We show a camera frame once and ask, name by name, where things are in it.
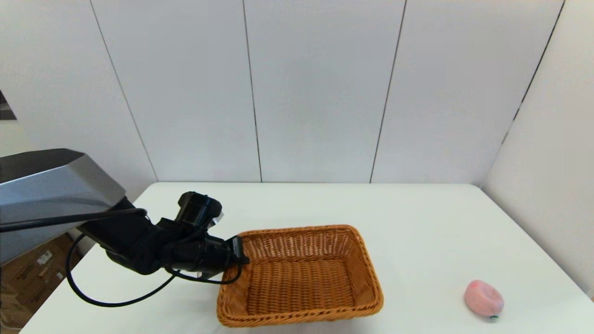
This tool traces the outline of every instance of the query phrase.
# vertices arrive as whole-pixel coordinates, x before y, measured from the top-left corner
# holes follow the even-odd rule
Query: white table
[[[594,333],[594,303],[481,190],[471,185],[157,183],[135,202],[154,223],[174,218],[177,200],[197,191],[223,204],[211,233],[350,224],[365,239],[384,292],[376,315],[337,322],[228,329],[216,318],[218,286],[175,279],[122,308],[79,300],[63,282],[22,334],[34,333]],[[160,285],[93,247],[73,271],[102,301],[138,297]],[[505,298],[500,319],[471,313],[462,295],[473,279]]]

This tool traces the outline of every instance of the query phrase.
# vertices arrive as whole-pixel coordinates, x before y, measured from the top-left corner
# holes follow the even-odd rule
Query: pink toy
[[[466,305],[476,314],[496,317],[503,310],[503,297],[487,283],[474,280],[468,284],[464,293]]]

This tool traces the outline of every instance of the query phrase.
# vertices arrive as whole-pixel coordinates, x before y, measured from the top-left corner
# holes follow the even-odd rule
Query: label on cardboard box
[[[49,259],[51,259],[51,258],[52,258],[52,255],[53,255],[53,254],[52,254],[52,252],[50,252],[49,250],[48,250],[48,251],[45,251],[45,253],[43,253],[43,254],[42,254],[42,255],[41,255],[41,256],[40,256],[40,257],[37,259],[37,263],[38,263],[40,266],[43,266],[43,265],[44,265],[44,264],[45,264],[47,261],[49,261]]]
[[[52,266],[47,275],[41,277],[45,285],[50,289],[55,289],[64,279],[64,268]]]

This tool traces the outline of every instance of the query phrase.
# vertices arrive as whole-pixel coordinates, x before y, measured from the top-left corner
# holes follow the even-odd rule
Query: wicker basket
[[[240,234],[250,264],[221,286],[227,327],[351,319],[379,312],[384,297],[359,232],[349,225]],[[225,271],[231,279],[236,268]]]

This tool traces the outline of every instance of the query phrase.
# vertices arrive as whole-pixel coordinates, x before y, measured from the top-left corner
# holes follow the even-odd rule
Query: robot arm
[[[26,152],[0,158],[0,262],[77,227],[99,243],[114,262],[142,275],[168,271],[200,272],[208,279],[236,264],[248,263],[241,238],[208,234],[221,204],[185,193],[174,220],[154,225],[144,214],[113,215],[87,222],[20,229],[15,222],[133,209],[124,189],[89,156],[67,149]]]

